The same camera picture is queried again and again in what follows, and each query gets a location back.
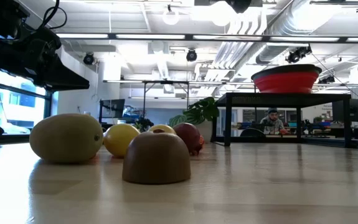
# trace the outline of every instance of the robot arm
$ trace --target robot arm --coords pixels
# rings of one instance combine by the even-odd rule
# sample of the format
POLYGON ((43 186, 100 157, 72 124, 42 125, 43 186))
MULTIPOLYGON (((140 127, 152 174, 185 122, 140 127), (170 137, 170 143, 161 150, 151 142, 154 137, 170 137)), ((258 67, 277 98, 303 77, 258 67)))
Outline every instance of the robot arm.
POLYGON ((49 91, 88 89, 89 81, 65 67, 55 53, 59 37, 45 26, 24 30, 27 17, 19 3, 0 0, 0 70, 49 91))

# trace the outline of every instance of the brown fruit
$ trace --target brown fruit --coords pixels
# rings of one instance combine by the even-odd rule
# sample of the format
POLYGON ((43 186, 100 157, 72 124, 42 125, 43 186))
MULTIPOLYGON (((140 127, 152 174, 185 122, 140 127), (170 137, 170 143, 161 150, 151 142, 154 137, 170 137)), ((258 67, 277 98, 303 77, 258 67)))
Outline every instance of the brown fruit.
POLYGON ((186 144, 175 134, 141 133, 130 143, 122 178, 138 184, 169 184, 190 179, 186 144))

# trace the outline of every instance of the table leg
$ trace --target table leg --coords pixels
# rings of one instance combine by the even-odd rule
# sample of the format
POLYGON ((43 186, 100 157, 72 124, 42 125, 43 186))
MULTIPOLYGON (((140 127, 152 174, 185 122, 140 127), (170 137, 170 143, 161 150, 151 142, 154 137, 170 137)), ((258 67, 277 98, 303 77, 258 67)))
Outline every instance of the table leg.
POLYGON ((345 132, 345 147, 350 147, 352 142, 350 99, 343 101, 343 123, 345 132))
POLYGON ((224 130, 224 146, 230 146, 232 98, 229 95, 226 96, 226 124, 224 130))
POLYGON ((212 137, 210 139, 211 142, 216 142, 216 129, 217 129, 217 118, 213 118, 213 120, 212 120, 212 137))
POLYGON ((301 108, 296 109, 296 138, 298 142, 301 142, 302 139, 302 111, 301 108))

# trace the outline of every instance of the table surface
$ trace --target table surface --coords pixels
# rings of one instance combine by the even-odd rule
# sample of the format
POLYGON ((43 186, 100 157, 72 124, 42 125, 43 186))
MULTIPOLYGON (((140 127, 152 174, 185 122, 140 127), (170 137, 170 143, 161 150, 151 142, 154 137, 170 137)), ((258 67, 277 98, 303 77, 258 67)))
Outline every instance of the table surface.
POLYGON ((0 146, 0 223, 358 224, 358 151, 304 144, 208 144, 191 180, 122 181, 105 149, 83 165, 0 146))
POLYGON ((300 93, 226 93, 217 100, 218 106, 226 106, 232 97, 232 107, 280 107, 305 108, 351 98, 349 94, 300 94, 300 93))

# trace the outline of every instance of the potted plant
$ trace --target potted plant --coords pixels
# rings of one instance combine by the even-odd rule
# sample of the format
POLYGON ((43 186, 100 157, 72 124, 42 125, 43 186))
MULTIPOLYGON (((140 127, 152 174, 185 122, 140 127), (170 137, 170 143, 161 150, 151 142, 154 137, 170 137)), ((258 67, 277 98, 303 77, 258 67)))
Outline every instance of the potted plant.
POLYGON ((147 131, 152 126, 154 126, 154 123, 152 123, 149 119, 144 119, 144 118, 140 118, 134 124, 134 127, 137 128, 142 133, 147 131))
POLYGON ((205 143, 212 137, 212 120, 219 116, 219 109, 213 97, 207 97, 189 106, 183 115, 177 115, 169 120, 171 127, 187 122, 195 125, 204 137, 205 143))

